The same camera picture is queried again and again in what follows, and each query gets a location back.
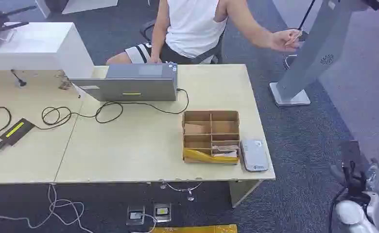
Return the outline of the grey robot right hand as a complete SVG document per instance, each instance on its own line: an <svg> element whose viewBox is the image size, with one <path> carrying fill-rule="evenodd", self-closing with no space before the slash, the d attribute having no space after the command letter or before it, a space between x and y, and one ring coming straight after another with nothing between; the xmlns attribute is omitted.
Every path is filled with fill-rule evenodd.
<svg viewBox="0 0 379 233"><path fill-rule="evenodd" d="M336 181L353 194L364 191L379 194L379 161L376 158L367 161L357 140L341 142L339 155L341 163L330 166Z"/></svg>

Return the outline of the person's left hand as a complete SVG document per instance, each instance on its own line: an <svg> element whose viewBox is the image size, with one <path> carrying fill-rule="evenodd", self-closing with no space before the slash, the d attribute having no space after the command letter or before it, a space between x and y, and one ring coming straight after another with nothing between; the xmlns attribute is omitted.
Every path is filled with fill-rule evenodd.
<svg viewBox="0 0 379 233"><path fill-rule="evenodd" d="M282 52L293 52L299 47L301 30L288 29L271 34L269 48Z"/></svg>

